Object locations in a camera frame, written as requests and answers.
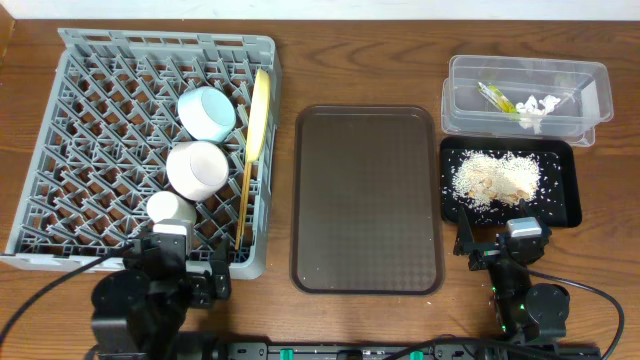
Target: black tray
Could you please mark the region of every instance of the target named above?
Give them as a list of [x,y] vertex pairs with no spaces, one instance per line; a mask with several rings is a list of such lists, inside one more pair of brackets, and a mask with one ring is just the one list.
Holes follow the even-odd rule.
[[418,107],[298,116],[291,278],[313,294],[426,295],[444,279],[433,121]]
[[440,191],[442,217],[445,221],[458,222],[458,208],[462,204],[474,226],[502,225],[506,221],[519,217],[516,207],[510,207],[498,200],[491,203],[490,212],[469,209],[464,202],[454,198],[452,190],[453,173],[464,159],[466,150],[479,150],[493,155],[504,155],[507,151],[516,155],[535,154],[540,164],[540,186],[536,199],[528,204],[548,226],[576,227],[582,222],[580,194],[573,150],[564,141],[530,139],[493,139],[480,137],[451,136],[440,144]]

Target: teal connector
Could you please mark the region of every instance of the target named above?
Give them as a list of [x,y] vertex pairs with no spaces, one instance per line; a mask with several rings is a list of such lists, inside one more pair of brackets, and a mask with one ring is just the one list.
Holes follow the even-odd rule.
[[280,360],[293,360],[293,350],[291,349],[280,350]]
[[409,355],[410,360],[424,360],[424,353],[422,351],[414,351]]

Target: plastic crate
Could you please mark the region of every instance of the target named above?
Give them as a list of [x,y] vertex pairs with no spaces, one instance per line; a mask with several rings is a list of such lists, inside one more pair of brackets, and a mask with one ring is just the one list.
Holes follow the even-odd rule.
[[[21,269],[71,271],[150,228],[147,199],[170,189],[165,161],[193,140],[176,102],[199,86],[224,91],[238,125],[223,151],[230,175],[215,196],[196,203],[196,244],[187,269],[205,271],[207,244],[235,243],[244,146],[257,69],[271,77],[264,150],[254,164],[247,224],[251,244],[233,252],[231,276],[253,279],[266,268],[271,165],[282,72],[273,40],[255,35],[59,29],[67,49],[20,197],[6,254]],[[113,258],[94,270],[123,268]]]

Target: plastic bin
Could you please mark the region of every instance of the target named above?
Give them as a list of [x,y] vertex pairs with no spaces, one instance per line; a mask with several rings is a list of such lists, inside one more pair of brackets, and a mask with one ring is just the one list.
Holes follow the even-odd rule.
[[[222,145],[229,179],[195,204],[196,243],[187,269],[209,270],[208,244],[235,242],[251,88],[258,69],[271,77],[263,152],[254,163],[247,225],[252,241],[230,256],[231,276],[253,279],[266,268],[271,165],[282,71],[273,40],[255,35],[59,29],[60,58],[29,173],[0,260],[21,269],[71,271],[150,228],[146,202],[170,189],[170,149],[193,140],[177,115],[183,92],[223,91],[236,128]],[[93,270],[123,268],[111,258]]]
[[[526,115],[541,119],[536,134],[489,103],[478,92],[478,82],[495,85],[514,105],[530,95],[538,100],[553,95],[560,103],[551,114]],[[442,129],[448,134],[561,138],[590,146],[593,128],[612,118],[609,75],[600,63],[461,55],[451,59],[443,85]]]

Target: wooden handle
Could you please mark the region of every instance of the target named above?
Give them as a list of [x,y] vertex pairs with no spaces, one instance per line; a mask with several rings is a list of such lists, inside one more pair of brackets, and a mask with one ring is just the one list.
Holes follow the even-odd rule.
[[240,215],[238,217],[238,229],[236,230],[236,251],[240,249],[244,236],[244,224],[247,219],[247,207],[249,202],[249,182],[251,181],[251,163],[244,164],[244,176],[242,177],[242,195],[240,196]]

